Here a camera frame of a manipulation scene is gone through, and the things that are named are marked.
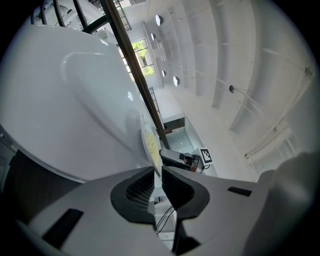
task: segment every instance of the window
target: window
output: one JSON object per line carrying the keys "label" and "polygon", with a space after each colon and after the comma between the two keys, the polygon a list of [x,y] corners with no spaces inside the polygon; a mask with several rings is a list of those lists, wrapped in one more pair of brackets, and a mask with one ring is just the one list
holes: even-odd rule
{"label": "window", "polygon": [[[151,58],[146,40],[142,39],[142,40],[133,42],[132,47],[134,49],[136,59],[138,60],[138,63],[139,63],[139,66],[142,70],[143,75],[146,77],[148,75],[152,75],[152,74],[156,73],[156,70],[155,70],[154,64],[152,62],[152,58]],[[131,70],[128,66],[127,60],[125,59],[119,46],[118,46],[118,50],[119,50],[119,53],[122,57],[125,68],[131,77],[131,80],[134,81],[134,77],[131,74]]]}

